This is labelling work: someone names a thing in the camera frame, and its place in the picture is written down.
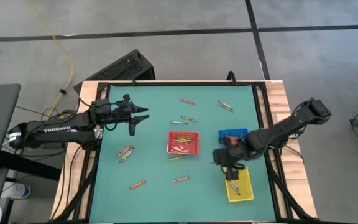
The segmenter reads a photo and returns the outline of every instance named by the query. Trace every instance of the gray floor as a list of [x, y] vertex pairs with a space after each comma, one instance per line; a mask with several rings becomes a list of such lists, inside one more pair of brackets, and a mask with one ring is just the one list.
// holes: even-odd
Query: gray floor
[[[243, 0], [67, 0], [35, 4], [56, 34], [97, 34], [155, 30], [248, 28]], [[252, 0], [258, 27], [358, 24], [356, 0]], [[49, 35], [25, 0], [0, 0], [0, 37]], [[310, 126], [300, 139], [318, 216], [358, 223], [358, 139], [349, 119], [358, 113], [358, 30], [261, 33], [272, 79], [284, 80], [290, 106], [321, 98], [333, 117]], [[263, 79], [252, 34], [172, 35], [64, 40], [75, 68], [73, 83], [133, 49], [154, 65], [161, 80], [220, 79], [233, 70], [238, 79]], [[0, 83], [20, 83], [18, 105], [43, 111], [52, 106], [69, 77], [65, 56], [52, 41], [0, 42]], [[58, 109], [74, 108], [70, 90]], [[11, 126], [37, 114], [16, 110]], [[34, 150], [29, 153], [51, 153]], [[61, 167], [63, 157], [44, 162]], [[40, 178], [30, 199], [15, 202], [11, 221], [44, 222], [57, 184]]]

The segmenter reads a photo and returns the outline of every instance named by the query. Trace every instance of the yellow plastic basket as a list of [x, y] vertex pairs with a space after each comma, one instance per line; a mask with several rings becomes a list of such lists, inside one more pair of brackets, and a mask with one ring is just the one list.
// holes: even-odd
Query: yellow plastic basket
[[249, 178], [248, 167], [239, 171], [239, 179], [234, 180], [234, 183], [240, 189], [240, 195], [234, 191], [228, 180], [225, 179], [227, 198], [230, 202], [242, 202], [254, 199], [252, 192], [251, 179]]

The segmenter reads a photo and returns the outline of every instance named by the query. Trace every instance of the red plastic basket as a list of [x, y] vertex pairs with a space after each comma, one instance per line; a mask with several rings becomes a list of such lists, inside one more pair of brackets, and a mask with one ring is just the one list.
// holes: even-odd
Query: red plastic basket
[[[193, 138], [193, 142], [175, 142], [174, 139], [176, 137]], [[172, 149], [173, 147], [178, 147], [185, 152], [175, 151]], [[168, 134], [167, 153], [181, 155], [198, 155], [198, 133], [189, 131], [170, 131]]]

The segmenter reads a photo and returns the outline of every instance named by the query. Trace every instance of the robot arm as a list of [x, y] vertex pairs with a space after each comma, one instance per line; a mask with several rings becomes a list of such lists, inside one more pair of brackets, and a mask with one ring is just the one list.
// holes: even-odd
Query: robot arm
[[[116, 105], [117, 108], [111, 110], [111, 105]], [[133, 104], [129, 95], [124, 95], [121, 101], [115, 103], [110, 103], [108, 99], [97, 100], [84, 113], [74, 114], [69, 118], [18, 124], [8, 131], [9, 146], [18, 150], [40, 147], [46, 143], [76, 142], [83, 149], [90, 149], [97, 143], [93, 131], [96, 125], [114, 124], [109, 129], [113, 130], [118, 123], [128, 123], [129, 134], [134, 136], [136, 125], [149, 116], [132, 117], [131, 114], [147, 110]]]
[[226, 148], [213, 151], [214, 162], [221, 166], [226, 179], [238, 179], [238, 170], [244, 165], [238, 160], [252, 160], [261, 157], [268, 148], [283, 147], [291, 134], [298, 133], [308, 124], [324, 124], [331, 112], [320, 100], [310, 99], [296, 107], [288, 118], [267, 129], [251, 131], [235, 144], [230, 137], [222, 139]]

